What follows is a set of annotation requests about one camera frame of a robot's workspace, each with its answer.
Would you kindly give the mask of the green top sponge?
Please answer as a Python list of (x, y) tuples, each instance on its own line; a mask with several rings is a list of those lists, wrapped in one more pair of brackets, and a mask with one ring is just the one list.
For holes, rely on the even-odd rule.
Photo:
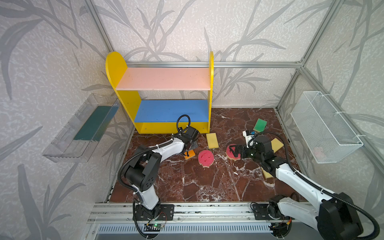
[(263, 132), (265, 130), (266, 126), (267, 126), (267, 121), (262, 120), (262, 119), (258, 119), (253, 130), (255, 132), (260, 133), (260, 132)]

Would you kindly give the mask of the orange sponge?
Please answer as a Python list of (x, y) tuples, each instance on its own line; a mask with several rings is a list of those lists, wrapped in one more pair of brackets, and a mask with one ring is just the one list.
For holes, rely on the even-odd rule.
[(184, 153), (185, 160), (188, 160), (188, 159), (193, 158), (195, 156), (196, 156), (196, 153), (194, 150), (189, 150), (189, 151)]

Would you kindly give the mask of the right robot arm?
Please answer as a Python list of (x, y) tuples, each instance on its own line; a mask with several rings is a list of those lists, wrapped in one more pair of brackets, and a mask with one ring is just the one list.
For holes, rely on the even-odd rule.
[(229, 145), (227, 156), (253, 160), (308, 201), (306, 205), (277, 195), (266, 208), (270, 218), (298, 220), (325, 240), (374, 240), (379, 236), (380, 226), (372, 215), (356, 206), (347, 194), (336, 194), (304, 176), (293, 167), (288, 154), (285, 159), (277, 156), (263, 133), (246, 136), (245, 145)]

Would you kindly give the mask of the yellow sponge green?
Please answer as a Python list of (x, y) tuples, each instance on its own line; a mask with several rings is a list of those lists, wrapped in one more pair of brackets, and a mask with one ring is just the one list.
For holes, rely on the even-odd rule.
[(219, 147), (218, 139), (216, 133), (206, 134), (208, 148), (217, 149)]

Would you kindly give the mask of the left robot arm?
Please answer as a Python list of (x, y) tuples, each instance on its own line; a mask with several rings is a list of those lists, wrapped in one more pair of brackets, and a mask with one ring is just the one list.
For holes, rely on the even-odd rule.
[(120, 167), (118, 182), (133, 191), (145, 209), (153, 211), (160, 205), (154, 187), (160, 164), (174, 155), (185, 155), (193, 150), (197, 146), (199, 135), (197, 129), (188, 126), (164, 143), (138, 147), (133, 156)]

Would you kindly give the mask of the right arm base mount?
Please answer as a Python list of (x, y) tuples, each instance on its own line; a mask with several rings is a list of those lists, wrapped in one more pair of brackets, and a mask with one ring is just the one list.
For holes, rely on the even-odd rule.
[(281, 214), (276, 212), (276, 209), (269, 204), (251, 202), (250, 207), (255, 220), (280, 220), (282, 218)]

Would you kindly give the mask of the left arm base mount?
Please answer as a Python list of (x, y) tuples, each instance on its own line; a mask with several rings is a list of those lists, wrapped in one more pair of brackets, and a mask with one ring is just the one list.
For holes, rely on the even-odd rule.
[(143, 205), (135, 206), (135, 219), (137, 221), (172, 221), (175, 213), (175, 205), (158, 204), (153, 210), (148, 210)]

